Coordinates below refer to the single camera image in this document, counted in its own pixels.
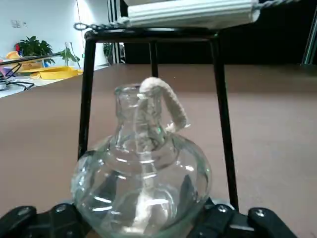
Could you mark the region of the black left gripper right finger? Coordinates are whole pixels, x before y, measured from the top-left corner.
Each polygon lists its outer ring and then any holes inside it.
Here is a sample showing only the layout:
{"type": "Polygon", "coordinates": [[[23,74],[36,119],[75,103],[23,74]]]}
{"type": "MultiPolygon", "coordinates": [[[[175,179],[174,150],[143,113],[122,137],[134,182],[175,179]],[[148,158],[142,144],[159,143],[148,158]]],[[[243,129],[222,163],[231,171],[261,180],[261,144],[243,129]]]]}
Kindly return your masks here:
{"type": "Polygon", "coordinates": [[[208,199],[190,231],[192,238],[295,238],[296,235],[267,208],[243,215],[230,205],[208,199]]]}

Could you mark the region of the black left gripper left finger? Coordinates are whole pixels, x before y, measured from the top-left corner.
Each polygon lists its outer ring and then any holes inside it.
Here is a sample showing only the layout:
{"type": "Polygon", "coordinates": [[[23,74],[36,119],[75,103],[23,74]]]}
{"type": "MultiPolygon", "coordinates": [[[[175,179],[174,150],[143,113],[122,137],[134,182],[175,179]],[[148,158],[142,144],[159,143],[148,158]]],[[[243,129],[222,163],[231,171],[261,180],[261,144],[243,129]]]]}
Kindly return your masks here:
{"type": "Polygon", "coordinates": [[[43,213],[38,213],[34,206],[19,206],[0,218],[2,238],[85,238],[91,230],[69,203],[43,213]]]}

